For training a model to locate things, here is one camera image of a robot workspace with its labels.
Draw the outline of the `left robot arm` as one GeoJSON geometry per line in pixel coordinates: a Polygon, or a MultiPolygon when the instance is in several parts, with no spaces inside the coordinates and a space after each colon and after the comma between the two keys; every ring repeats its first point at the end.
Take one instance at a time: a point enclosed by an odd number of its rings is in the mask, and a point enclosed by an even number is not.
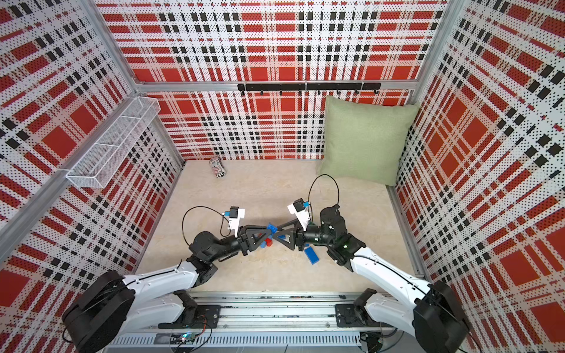
{"type": "Polygon", "coordinates": [[[222,239],[204,231],[190,244],[191,256],[167,269],[127,276],[104,273],[63,313],[63,340],[79,352],[98,352],[125,332],[204,326],[207,319],[197,316],[188,291],[212,278],[217,261],[255,251],[275,231],[272,225],[243,226],[238,236],[222,239]]]}

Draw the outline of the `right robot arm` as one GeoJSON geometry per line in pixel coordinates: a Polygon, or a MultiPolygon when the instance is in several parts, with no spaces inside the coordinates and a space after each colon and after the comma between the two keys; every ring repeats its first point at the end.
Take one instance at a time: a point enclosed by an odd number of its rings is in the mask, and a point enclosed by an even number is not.
{"type": "Polygon", "coordinates": [[[347,230],[338,205],[325,207],[319,224],[306,209],[288,209],[293,221],[268,227],[275,241],[290,250],[325,247],[337,265],[379,287],[365,290],[354,303],[363,326],[391,325],[415,337],[425,352],[459,352],[471,324],[449,285],[419,279],[382,259],[347,230]]]}

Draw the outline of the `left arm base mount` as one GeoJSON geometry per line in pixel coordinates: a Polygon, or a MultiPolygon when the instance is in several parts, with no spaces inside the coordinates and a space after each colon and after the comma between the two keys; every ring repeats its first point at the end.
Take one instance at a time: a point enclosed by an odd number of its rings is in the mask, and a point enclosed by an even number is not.
{"type": "Polygon", "coordinates": [[[186,308],[180,317],[172,323],[161,323],[159,329],[185,329],[185,328],[212,328],[216,329],[220,311],[220,305],[197,305],[196,307],[186,308]]]}

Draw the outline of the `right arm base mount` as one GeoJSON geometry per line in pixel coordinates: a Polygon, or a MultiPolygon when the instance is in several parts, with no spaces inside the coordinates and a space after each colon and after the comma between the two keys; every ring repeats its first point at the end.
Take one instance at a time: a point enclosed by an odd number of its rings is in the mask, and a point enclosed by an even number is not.
{"type": "Polygon", "coordinates": [[[340,328],[351,327],[376,327],[376,328],[392,328],[391,325],[382,322],[376,322],[366,313],[362,313],[354,304],[336,304],[335,320],[340,328]]]}

